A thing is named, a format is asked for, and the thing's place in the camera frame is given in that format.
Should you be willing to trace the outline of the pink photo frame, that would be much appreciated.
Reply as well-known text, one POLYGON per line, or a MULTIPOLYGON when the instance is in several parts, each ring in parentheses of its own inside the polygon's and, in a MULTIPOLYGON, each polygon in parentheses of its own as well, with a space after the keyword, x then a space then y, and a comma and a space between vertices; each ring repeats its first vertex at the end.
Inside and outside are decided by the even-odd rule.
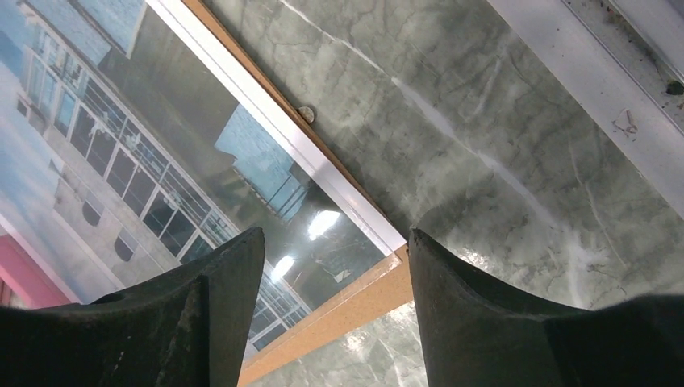
POLYGON ((1 306, 40 309, 71 302, 11 235, 1 236, 1 306))

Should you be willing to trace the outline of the building photo print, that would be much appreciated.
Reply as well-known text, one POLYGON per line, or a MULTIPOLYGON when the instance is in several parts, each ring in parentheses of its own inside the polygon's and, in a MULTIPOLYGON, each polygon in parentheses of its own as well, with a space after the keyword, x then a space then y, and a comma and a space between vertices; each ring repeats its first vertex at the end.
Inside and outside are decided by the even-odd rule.
POLYGON ((90 303, 259 227, 252 357, 384 254, 228 89, 182 3, 2 2, 1 236, 90 303))

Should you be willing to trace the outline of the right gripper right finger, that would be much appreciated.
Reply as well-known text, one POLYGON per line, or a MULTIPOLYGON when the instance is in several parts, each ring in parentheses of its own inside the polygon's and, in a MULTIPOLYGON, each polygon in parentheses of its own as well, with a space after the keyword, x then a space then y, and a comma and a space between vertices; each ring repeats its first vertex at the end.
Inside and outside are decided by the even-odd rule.
POLYGON ((680 386, 683 298, 583 310, 482 271, 419 229, 409 269, 431 386, 680 386))

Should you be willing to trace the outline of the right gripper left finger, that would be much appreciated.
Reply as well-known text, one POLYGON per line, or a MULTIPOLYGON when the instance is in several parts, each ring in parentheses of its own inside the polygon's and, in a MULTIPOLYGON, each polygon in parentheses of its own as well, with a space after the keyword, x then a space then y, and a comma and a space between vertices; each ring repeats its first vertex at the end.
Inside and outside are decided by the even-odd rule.
POLYGON ((4 386, 235 386, 265 264, 265 235, 87 305, 1 310, 4 386))

